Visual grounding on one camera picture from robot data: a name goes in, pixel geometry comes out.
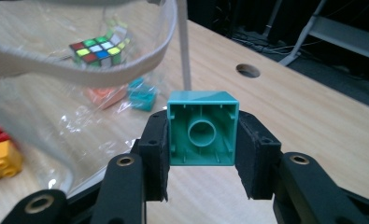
rubik's cube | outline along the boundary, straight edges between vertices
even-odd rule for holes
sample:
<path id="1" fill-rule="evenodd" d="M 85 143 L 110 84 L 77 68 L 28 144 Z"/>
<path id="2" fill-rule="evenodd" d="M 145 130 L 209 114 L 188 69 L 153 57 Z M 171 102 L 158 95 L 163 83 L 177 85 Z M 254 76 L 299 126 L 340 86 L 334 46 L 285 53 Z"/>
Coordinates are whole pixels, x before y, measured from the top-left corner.
<path id="1" fill-rule="evenodd" d="M 121 63 L 121 53 L 129 42 L 126 36 L 109 30 L 106 35 L 72 44 L 70 49 L 74 51 L 74 62 L 77 64 L 111 67 Z"/>

dark floor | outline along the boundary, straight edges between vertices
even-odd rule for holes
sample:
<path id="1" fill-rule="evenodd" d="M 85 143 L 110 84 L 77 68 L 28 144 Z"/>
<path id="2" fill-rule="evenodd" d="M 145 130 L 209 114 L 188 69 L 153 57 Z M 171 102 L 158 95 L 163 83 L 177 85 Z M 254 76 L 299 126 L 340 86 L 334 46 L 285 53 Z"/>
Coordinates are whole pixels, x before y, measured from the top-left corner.
<path id="1" fill-rule="evenodd" d="M 291 50 L 291 48 L 286 48 L 283 43 L 278 46 L 267 46 L 265 36 L 254 32 L 244 32 L 241 28 L 238 28 L 234 33 L 233 40 L 276 62 L 283 59 Z M 303 50 L 302 55 L 289 64 L 289 68 L 369 105 L 369 77 L 353 75 L 342 64 L 328 65 L 315 55 Z"/>

wooden table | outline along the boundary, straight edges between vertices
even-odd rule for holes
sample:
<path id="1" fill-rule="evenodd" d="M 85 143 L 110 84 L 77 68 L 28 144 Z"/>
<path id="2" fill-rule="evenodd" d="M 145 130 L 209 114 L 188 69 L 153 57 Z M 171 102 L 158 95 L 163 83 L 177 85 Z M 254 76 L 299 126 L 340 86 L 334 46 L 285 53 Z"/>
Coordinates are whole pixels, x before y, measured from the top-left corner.
<path id="1" fill-rule="evenodd" d="M 369 198 L 369 107 L 190 21 L 189 34 L 194 90 L 228 91 L 284 152 L 315 158 L 340 187 Z M 240 75 L 235 68 L 241 63 L 261 75 Z M 177 35 L 163 64 L 165 81 L 174 85 L 180 76 Z M 39 189 L 26 166 L 0 180 L 0 221 Z M 148 203 L 149 223 L 276 222 L 272 202 L 247 199 L 234 167 L 172 167 L 168 193 L 168 203 Z"/>

teal block in plastic bag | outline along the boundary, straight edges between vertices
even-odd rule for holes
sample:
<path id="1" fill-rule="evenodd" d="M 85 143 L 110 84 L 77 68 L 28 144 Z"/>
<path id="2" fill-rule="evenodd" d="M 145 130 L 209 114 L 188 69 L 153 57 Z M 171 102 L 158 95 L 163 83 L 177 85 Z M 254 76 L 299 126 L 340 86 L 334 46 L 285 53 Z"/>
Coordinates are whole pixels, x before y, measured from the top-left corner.
<path id="1" fill-rule="evenodd" d="M 226 91 L 173 91 L 171 165 L 234 165 L 239 102 Z"/>

yellow block stud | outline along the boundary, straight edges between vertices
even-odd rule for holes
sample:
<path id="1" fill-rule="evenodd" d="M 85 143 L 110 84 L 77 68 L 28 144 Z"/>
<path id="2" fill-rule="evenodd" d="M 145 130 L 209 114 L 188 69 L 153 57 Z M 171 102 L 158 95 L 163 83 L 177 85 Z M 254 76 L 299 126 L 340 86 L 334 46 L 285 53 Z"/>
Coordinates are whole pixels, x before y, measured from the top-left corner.
<path id="1" fill-rule="evenodd" d="M 21 153 L 10 141 L 0 143 L 0 178 L 11 177 L 21 171 Z"/>

